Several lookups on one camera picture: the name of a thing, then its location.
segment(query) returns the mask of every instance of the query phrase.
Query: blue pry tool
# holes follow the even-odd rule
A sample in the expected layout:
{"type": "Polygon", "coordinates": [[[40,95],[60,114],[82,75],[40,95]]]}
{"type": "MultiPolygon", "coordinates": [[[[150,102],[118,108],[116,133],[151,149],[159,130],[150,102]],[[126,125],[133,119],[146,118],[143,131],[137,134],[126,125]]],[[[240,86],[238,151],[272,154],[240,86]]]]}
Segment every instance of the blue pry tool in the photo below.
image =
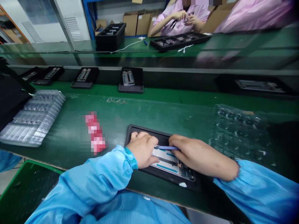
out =
{"type": "Polygon", "coordinates": [[[159,146],[159,145],[156,145],[155,149],[180,150],[178,147],[173,147],[173,146],[159,146]]]}

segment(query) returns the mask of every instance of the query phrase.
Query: green plastic bin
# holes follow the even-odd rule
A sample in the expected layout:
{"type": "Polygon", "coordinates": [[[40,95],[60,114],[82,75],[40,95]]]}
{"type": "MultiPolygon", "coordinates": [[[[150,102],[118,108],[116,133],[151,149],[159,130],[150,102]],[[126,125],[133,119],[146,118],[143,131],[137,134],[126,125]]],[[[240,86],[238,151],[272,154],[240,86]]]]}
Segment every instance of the green plastic bin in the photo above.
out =
{"type": "Polygon", "coordinates": [[[25,161],[0,196],[0,223],[25,223],[62,173],[36,161],[25,161]]]}

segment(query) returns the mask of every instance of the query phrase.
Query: blue anti-static gown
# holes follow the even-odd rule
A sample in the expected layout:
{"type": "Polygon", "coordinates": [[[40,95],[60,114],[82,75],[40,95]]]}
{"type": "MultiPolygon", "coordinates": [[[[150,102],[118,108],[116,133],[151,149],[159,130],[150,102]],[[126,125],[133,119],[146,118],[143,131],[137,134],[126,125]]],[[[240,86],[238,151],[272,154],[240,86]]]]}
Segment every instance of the blue anti-static gown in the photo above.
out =
{"type": "MultiPolygon", "coordinates": [[[[239,161],[239,176],[214,183],[253,223],[285,223],[297,211],[299,185],[260,165],[239,161]]],[[[63,173],[26,223],[190,223],[168,202],[124,190],[134,155],[117,146],[63,173]]]]}
{"type": "Polygon", "coordinates": [[[22,157],[0,149],[0,173],[14,168],[21,159],[22,157]]]}

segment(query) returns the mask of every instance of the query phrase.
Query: black bin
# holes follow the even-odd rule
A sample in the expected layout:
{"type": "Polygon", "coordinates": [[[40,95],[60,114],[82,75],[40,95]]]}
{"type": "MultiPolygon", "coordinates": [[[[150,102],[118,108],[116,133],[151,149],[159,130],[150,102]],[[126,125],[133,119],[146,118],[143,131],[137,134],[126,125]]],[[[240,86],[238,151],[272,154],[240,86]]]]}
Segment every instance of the black bin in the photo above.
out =
{"type": "Polygon", "coordinates": [[[110,24],[95,36],[96,51],[116,51],[125,38],[126,23],[110,24]]]}

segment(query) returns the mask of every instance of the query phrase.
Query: white cable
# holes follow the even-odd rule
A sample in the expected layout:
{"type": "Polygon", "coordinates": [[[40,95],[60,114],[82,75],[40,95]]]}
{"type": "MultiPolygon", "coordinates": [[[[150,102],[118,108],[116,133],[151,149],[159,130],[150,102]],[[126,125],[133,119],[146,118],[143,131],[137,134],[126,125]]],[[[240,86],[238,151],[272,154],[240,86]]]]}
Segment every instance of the white cable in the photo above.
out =
{"type": "Polygon", "coordinates": [[[182,49],[178,50],[178,52],[181,52],[181,51],[183,50],[183,54],[184,54],[184,53],[185,53],[185,50],[186,50],[186,48],[188,48],[188,47],[191,47],[191,46],[193,46],[193,45],[186,46],[186,47],[184,47],[184,48],[182,48],[182,49]]]}
{"type": "MultiPolygon", "coordinates": [[[[136,43],[139,43],[139,42],[143,41],[143,39],[145,39],[145,37],[138,37],[138,39],[140,39],[140,41],[137,41],[136,43]]],[[[133,44],[136,44],[136,43],[132,43],[132,44],[126,46],[124,49],[126,49],[127,47],[129,47],[133,44]]]]}

